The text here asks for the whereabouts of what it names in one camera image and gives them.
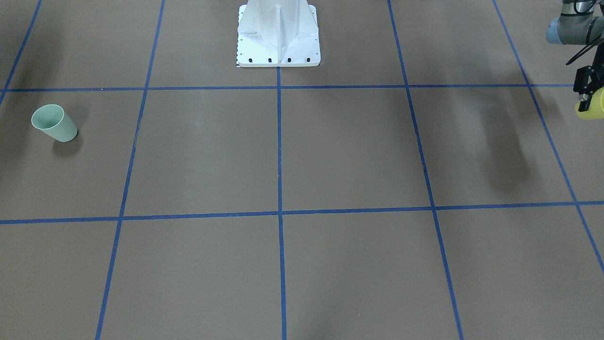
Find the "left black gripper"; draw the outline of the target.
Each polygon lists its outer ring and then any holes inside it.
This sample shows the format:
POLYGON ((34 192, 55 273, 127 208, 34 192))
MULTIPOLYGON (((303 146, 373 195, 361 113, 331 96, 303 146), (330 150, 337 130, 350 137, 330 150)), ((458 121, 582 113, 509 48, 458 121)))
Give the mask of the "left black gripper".
POLYGON ((579 111, 587 111, 591 94, 603 87, 604 65, 587 65, 577 69, 572 90, 579 95, 579 111))

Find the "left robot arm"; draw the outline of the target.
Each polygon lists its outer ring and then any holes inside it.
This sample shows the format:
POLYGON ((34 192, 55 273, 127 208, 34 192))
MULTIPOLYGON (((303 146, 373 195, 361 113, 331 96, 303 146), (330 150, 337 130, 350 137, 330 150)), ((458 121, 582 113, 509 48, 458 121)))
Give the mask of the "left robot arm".
POLYGON ((551 44, 581 46, 565 64, 595 50, 591 64, 576 70, 572 90, 578 94, 575 112, 580 119, 602 119, 604 114, 604 18, 601 0, 563 0, 558 17, 550 22, 546 40, 551 44))

